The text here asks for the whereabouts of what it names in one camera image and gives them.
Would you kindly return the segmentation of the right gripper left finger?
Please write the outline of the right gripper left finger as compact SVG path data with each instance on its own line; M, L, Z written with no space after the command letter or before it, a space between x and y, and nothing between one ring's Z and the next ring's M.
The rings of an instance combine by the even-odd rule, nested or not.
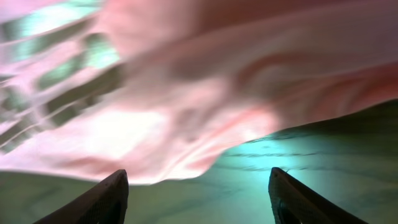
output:
M123 224L129 184L124 169L34 224Z

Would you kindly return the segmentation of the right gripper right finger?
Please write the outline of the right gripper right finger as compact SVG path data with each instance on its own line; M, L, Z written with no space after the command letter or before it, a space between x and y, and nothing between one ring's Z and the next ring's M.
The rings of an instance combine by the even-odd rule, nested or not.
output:
M268 192L276 224L367 224L278 167L271 170Z

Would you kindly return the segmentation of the salmon pink printed t-shirt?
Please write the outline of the salmon pink printed t-shirt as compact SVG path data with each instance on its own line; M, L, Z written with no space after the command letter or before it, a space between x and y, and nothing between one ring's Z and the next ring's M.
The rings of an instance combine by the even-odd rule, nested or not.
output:
M397 2L2 1L1 169L189 179L397 98Z

